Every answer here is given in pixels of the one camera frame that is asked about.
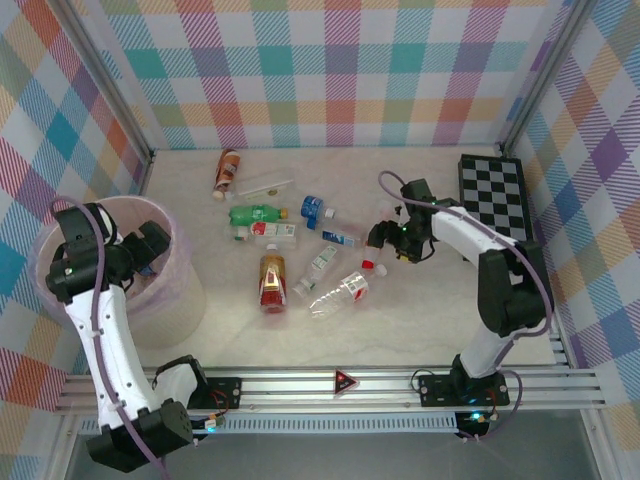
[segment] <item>metal frame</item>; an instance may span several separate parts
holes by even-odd
[[[269,414],[364,414],[364,413],[420,413],[474,411],[470,407],[420,406],[418,394],[409,381],[421,368],[344,368],[358,379],[357,388],[343,395],[333,394],[333,369],[206,369],[207,376],[241,377],[240,408],[229,412]],[[434,373],[445,374],[448,369],[435,367]],[[581,410],[605,406],[600,384],[593,370],[567,367],[520,367],[524,394],[522,410]],[[512,392],[517,391],[515,380],[507,379]],[[96,398],[91,377],[70,376],[58,402],[59,413],[88,415],[96,411]],[[189,410],[198,417],[217,410]]]
[[[592,423],[586,423],[590,440],[597,437],[604,446],[609,438],[604,428],[592,428],[600,419],[606,404],[598,378],[593,370],[574,369],[569,365],[561,339],[560,327],[553,325],[550,332],[555,365],[514,366],[524,383],[522,410],[580,410]],[[345,367],[341,370],[359,380],[357,388],[340,396],[333,394],[334,368],[209,368],[207,376],[234,376],[243,379],[242,400],[238,410],[226,414],[228,426],[217,433],[362,433],[407,432],[451,433],[454,412],[473,411],[471,407],[422,408],[417,393],[409,381],[415,367]],[[448,366],[428,367],[434,373],[447,373]],[[155,369],[146,368],[151,380]],[[507,378],[512,392],[517,390],[515,380]],[[499,407],[508,412],[512,405]],[[67,378],[57,406],[63,415],[52,465],[58,477],[64,474],[72,461],[73,443],[78,435],[97,432],[96,398],[89,375]],[[210,410],[189,410],[193,418],[215,413]],[[622,478],[617,472],[611,449],[594,450],[603,478]]]
[[[518,114],[513,120],[511,130],[509,130],[509,133],[507,133],[502,143],[502,152],[507,157],[512,156],[513,149],[533,118],[547,89],[555,81],[576,38],[597,3],[597,0],[574,0],[571,12],[569,12],[564,25],[561,27],[557,40],[552,45],[551,51],[540,68],[535,83],[524,98],[522,107],[520,107]]]
[[[138,121],[109,73],[109,69],[102,59],[102,55],[87,34],[82,20],[68,0],[49,0],[51,10],[58,18],[60,25],[78,50],[80,58],[96,83],[98,90],[104,95],[120,122],[122,129],[131,140],[132,146],[145,159],[151,161],[152,149],[140,128]]]
[[[564,342],[568,335],[564,324],[560,321],[560,312],[557,310],[553,326],[559,340]],[[565,354],[569,366],[575,368],[578,361],[574,352],[567,349]],[[634,479],[635,475],[628,471],[626,462],[617,456],[619,449],[608,412],[605,409],[581,410],[580,414],[600,476],[606,480]]]

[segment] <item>green plastic bottle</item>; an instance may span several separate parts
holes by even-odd
[[[234,227],[248,227],[254,222],[276,222],[288,216],[286,208],[277,209],[269,205],[237,206],[229,210],[231,225]]]

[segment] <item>clear plastic bottle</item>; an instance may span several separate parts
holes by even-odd
[[[300,298],[306,298],[319,281],[321,281],[335,265],[338,260],[338,249],[332,245],[327,245],[317,257],[313,259],[307,267],[307,271],[300,279],[293,291]]]
[[[313,318],[326,318],[364,298],[371,288],[371,282],[384,277],[387,269],[384,265],[376,265],[374,275],[365,275],[356,270],[343,278],[333,290],[318,297],[310,306],[309,312]]]

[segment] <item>crushed plastic bottle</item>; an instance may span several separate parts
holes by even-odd
[[[376,265],[374,275],[365,275],[356,270],[343,278],[333,290],[318,297],[310,306],[309,312],[313,318],[326,318],[343,308],[353,305],[363,299],[371,288],[371,283],[387,275],[384,265]]]

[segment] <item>red triangle sign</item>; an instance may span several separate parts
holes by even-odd
[[[336,370],[333,393],[338,395],[350,388],[355,387],[357,384],[358,381],[355,378],[350,377],[340,370]]]

